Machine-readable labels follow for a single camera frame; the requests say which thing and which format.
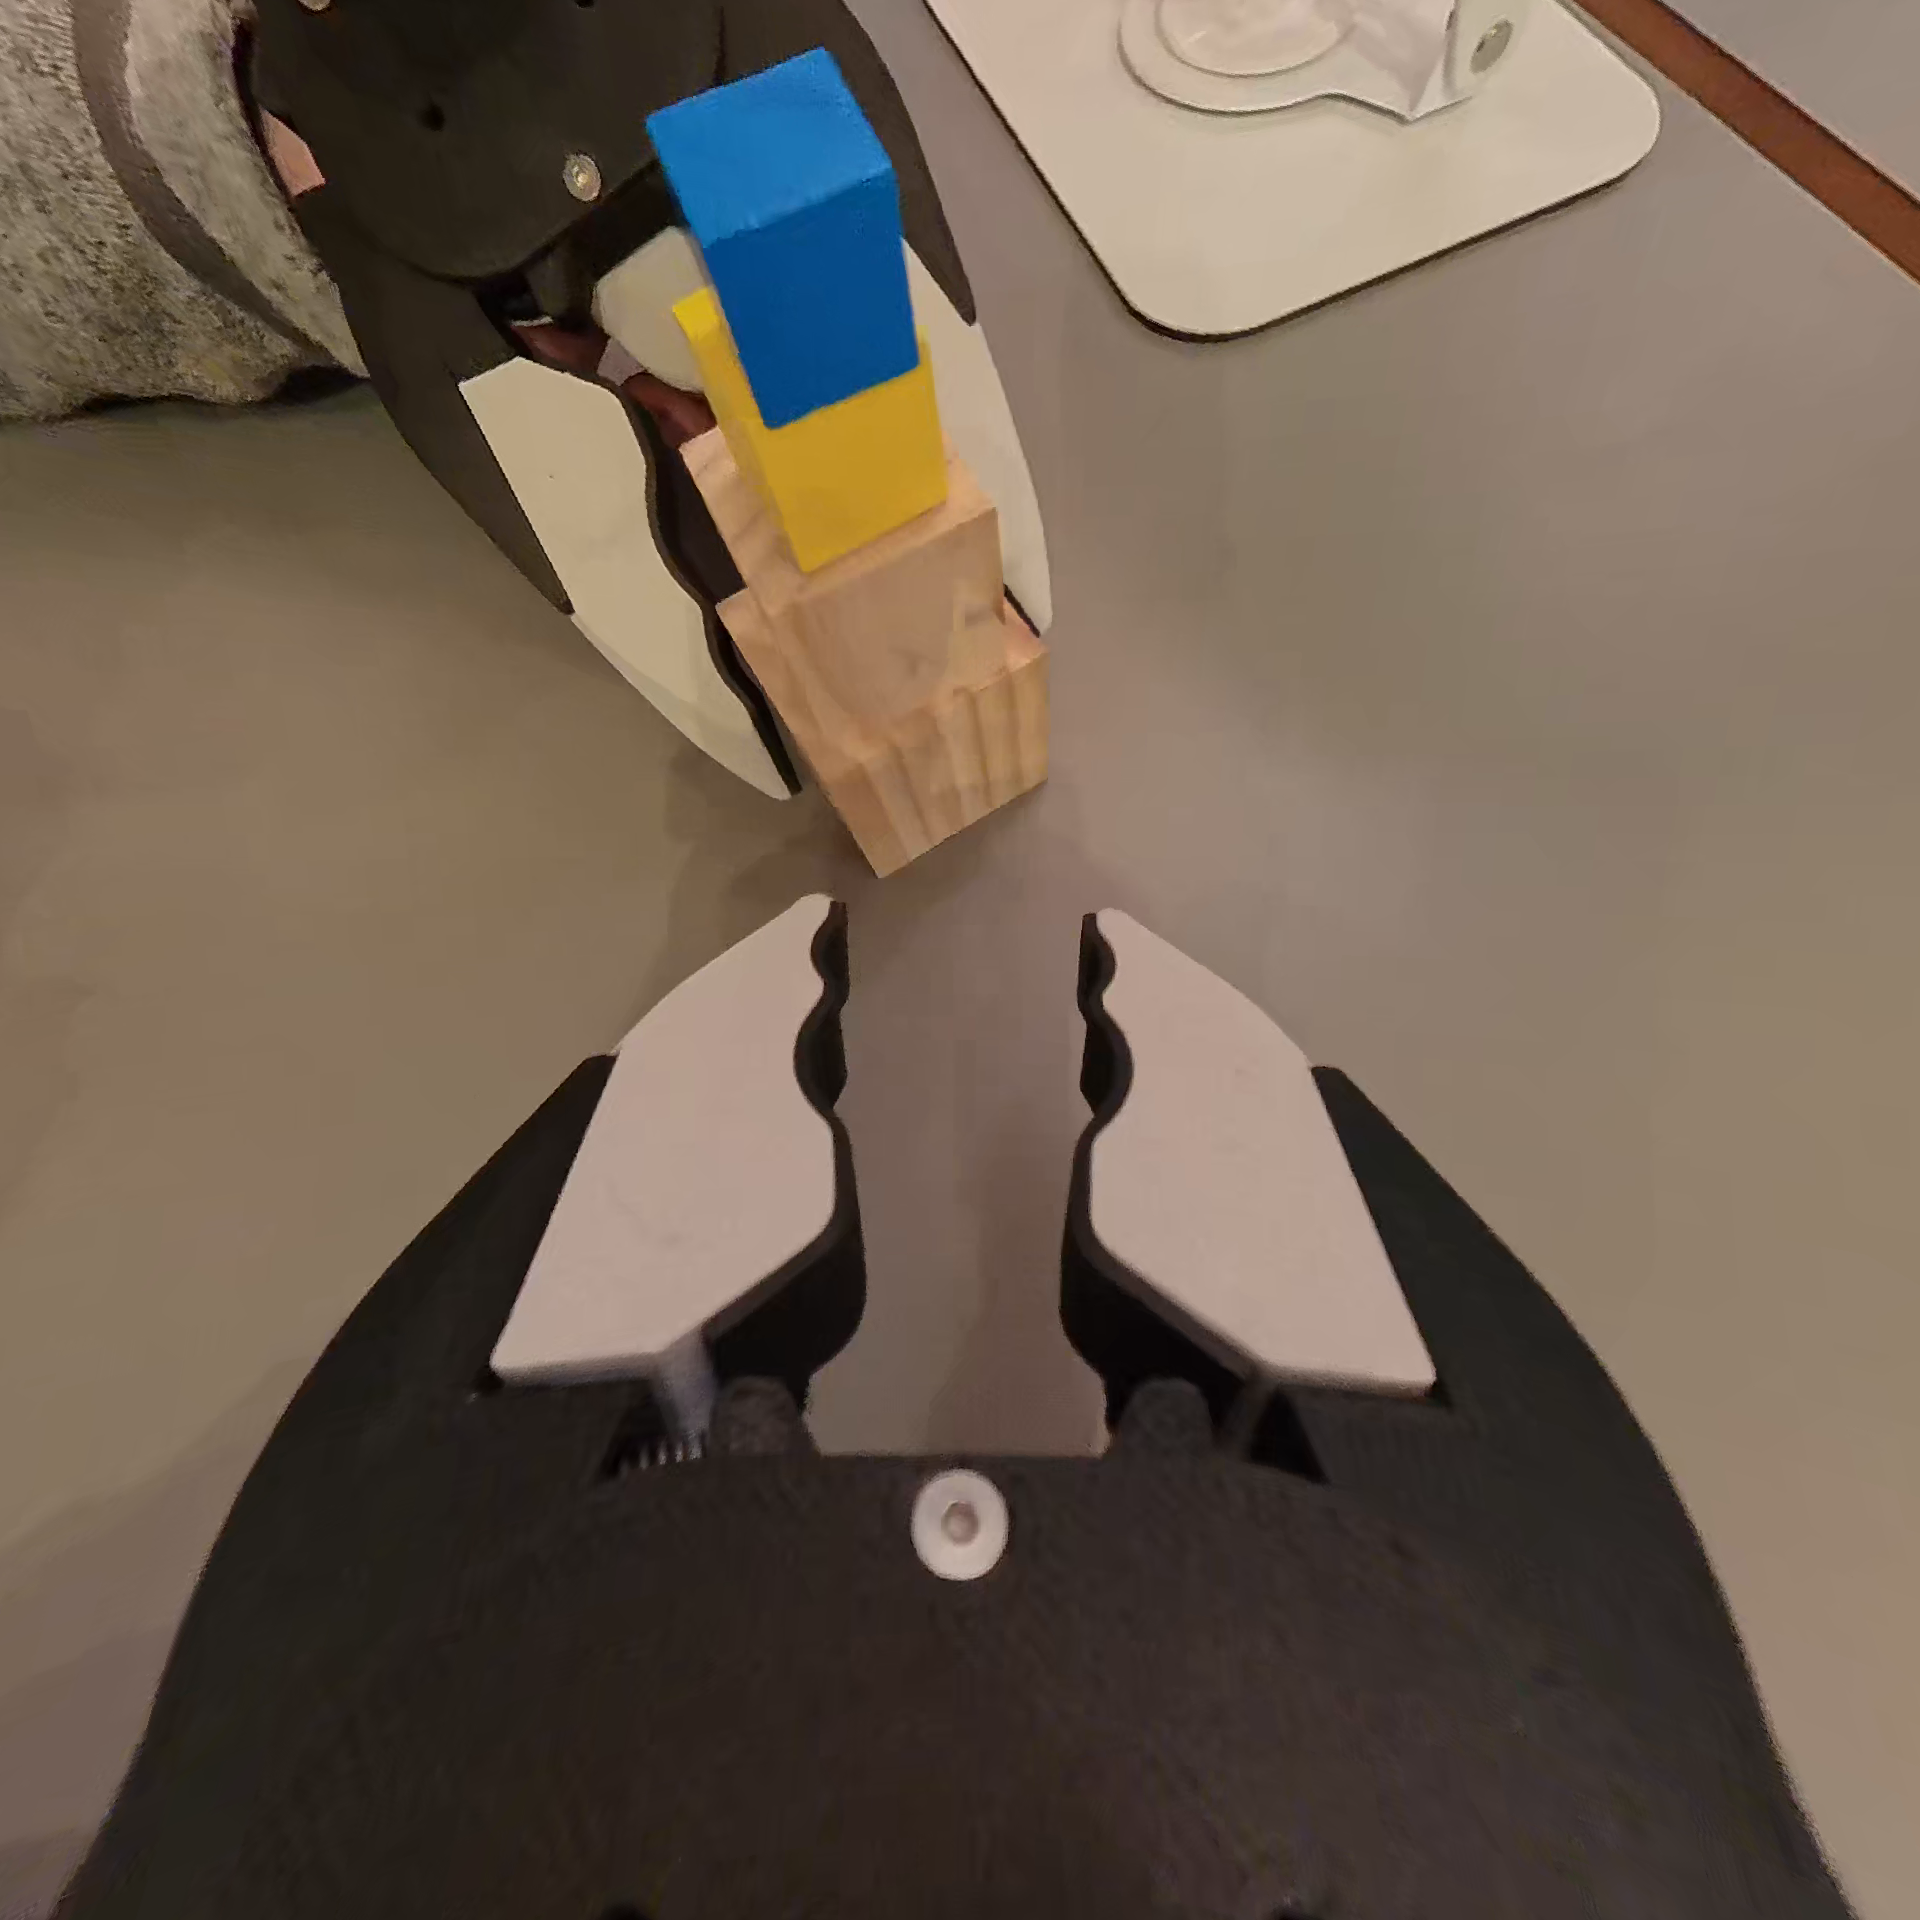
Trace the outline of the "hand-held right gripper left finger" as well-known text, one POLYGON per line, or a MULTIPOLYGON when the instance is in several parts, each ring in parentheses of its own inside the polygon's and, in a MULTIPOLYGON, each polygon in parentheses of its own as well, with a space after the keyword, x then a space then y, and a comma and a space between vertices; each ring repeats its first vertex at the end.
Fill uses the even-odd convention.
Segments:
POLYGON ((866 1302, 836 1115, 845 1006, 848 909, 802 897, 636 1021, 496 1337, 496 1381, 640 1381, 678 1446, 741 1379, 806 1405, 866 1302))

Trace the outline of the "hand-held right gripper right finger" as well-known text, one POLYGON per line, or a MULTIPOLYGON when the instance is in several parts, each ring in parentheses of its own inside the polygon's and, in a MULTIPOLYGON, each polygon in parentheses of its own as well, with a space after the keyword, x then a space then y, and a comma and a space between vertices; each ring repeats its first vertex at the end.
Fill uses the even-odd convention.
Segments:
POLYGON ((1306 1052, 1117 907, 1082 916, 1060 1320, 1116 1453, 1140 1396, 1286 1453, 1281 1405, 1434 1411, 1437 1368, 1306 1052))

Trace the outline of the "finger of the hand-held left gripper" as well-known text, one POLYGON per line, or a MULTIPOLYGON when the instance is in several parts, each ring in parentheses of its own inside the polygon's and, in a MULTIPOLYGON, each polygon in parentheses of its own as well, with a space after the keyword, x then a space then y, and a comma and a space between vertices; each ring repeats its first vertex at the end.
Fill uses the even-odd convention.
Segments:
POLYGON ((591 650, 682 739, 769 801, 800 784, 682 553, 664 456, 605 381, 537 360, 465 374, 460 396, 591 650))
POLYGON ((991 348, 983 326, 961 318, 919 253, 906 246, 902 256, 943 435, 997 510, 1008 594, 1029 629, 1046 633, 1050 584, 1039 497, 991 348))

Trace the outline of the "yellow wooden block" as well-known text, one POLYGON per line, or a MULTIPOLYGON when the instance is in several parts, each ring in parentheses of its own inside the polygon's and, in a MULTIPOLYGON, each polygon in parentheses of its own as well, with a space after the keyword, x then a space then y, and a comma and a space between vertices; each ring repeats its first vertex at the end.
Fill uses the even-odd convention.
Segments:
POLYGON ((911 371, 792 422, 767 425, 712 291, 673 302, 671 315, 736 468, 775 517, 802 571, 836 562, 945 500, 943 433, 922 332, 911 371))

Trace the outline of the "natural wooden cube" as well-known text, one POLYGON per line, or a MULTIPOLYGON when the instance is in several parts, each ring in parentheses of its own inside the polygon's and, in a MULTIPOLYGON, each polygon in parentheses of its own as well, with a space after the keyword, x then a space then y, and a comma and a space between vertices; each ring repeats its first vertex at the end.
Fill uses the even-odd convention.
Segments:
POLYGON ((790 558, 717 427, 678 456, 737 576, 714 605, 736 646, 746 626, 776 635, 854 716, 927 700, 975 652, 974 626, 1001 616, 999 517, 953 444, 936 508, 814 571, 790 558))
POLYGON ((752 592, 719 604, 721 632, 812 782, 879 877, 983 824, 1049 776, 1049 652, 1017 600, 961 637, 983 642, 942 689, 896 717, 854 717, 780 640, 752 592))

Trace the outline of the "blue wooden block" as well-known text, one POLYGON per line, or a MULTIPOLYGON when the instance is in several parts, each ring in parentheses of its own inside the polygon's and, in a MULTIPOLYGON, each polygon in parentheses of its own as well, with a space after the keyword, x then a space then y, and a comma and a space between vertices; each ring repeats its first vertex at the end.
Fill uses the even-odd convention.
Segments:
POLYGON ((644 130, 765 425, 919 365, 896 169, 828 51, 685 97, 644 130))

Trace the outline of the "person's left forearm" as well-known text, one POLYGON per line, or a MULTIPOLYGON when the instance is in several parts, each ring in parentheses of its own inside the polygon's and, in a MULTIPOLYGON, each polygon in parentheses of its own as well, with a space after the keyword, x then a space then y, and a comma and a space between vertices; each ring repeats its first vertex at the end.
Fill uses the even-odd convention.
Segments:
POLYGON ((250 92, 249 2, 1 4, 1 418, 366 374, 250 92))

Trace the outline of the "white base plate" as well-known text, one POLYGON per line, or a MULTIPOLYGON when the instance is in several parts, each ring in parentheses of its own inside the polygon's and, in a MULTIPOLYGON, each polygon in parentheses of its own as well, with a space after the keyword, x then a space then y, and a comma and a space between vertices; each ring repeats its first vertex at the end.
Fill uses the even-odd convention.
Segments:
POLYGON ((1217 4, 927 4, 1140 322, 1230 341, 1625 179, 1649 84, 1560 4, 1316 4, 1288 72, 1217 4))

